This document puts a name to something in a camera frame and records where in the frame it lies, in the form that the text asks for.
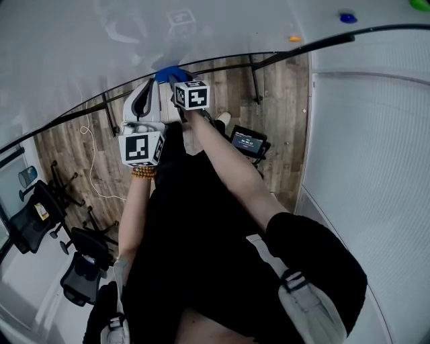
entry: white cable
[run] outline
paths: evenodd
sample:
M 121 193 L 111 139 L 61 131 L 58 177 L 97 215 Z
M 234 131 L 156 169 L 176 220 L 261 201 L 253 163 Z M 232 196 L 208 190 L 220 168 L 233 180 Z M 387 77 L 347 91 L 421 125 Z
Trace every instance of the white cable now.
M 92 138 L 93 138 L 93 152 L 94 152 L 94 155 L 93 155 L 93 162 L 91 163 L 91 168 L 89 170 L 89 182 L 90 182 L 91 186 L 93 187 L 93 189 L 95 190 L 95 192 L 97 192 L 97 194 L 100 197 L 103 197 L 103 198 L 119 198 L 120 200 L 126 201 L 127 200 L 126 198 L 122 198 L 120 196 L 104 196 L 101 193 L 99 193 L 99 190 L 97 190 L 95 188 L 95 186 L 93 185 L 93 180 L 91 179 L 91 174 L 93 172 L 94 160 L 95 160 L 95 139 L 94 139 L 93 132 L 89 129 L 89 116 L 88 116 L 88 114 L 87 114 L 87 121 L 88 121 L 88 126 L 82 126 L 79 129 L 79 131 L 81 132 L 81 134 L 84 134 L 84 135 L 89 132 L 91 134 Z

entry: screen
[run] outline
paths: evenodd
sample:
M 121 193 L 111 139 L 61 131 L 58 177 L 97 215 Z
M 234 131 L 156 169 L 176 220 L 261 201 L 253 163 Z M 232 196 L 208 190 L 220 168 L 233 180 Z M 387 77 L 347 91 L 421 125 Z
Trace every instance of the screen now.
M 233 136 L 232 143 L 233 146 L 237 148 L 245 149 L 246 151 L 257 154 L 260 151 L 263 140 L 236 132 Z

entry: bracelet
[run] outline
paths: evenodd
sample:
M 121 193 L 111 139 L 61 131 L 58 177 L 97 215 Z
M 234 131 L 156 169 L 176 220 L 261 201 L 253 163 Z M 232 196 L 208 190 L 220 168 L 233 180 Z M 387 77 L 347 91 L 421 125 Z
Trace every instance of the bracelet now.
M 132 176 L 154 180 L 155 170 L 152 167 L 133 167 Z

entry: blue object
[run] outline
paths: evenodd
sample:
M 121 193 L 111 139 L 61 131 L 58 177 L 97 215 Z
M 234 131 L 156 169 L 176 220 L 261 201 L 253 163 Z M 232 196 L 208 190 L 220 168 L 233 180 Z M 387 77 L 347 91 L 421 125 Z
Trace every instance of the blue object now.
M 358 19 L 353 13 L 340 13 L 341 22 L 345 24 L 354 24 L 358 22 Z
M 178 66 L 172 66 L 172 67 L 161 69 L 155 74 L 155 81 L 158 81 L 158 82 L 164 81 L 165 83 L 168 83 L 169 75 L 175 75 L 176 79 L 180 83 L 189 81 L 188 74 L 183 69 L 180 69 Z

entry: white shoe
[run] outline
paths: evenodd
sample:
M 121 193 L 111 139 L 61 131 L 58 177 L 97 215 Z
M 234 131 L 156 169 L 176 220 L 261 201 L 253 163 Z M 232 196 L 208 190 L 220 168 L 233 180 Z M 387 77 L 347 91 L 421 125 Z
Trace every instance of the white shoe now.
M 222 114 L 218 115 L 215 120 L 221 121 L 227 127 L 231 120 L 230 112 L 223 112 Z

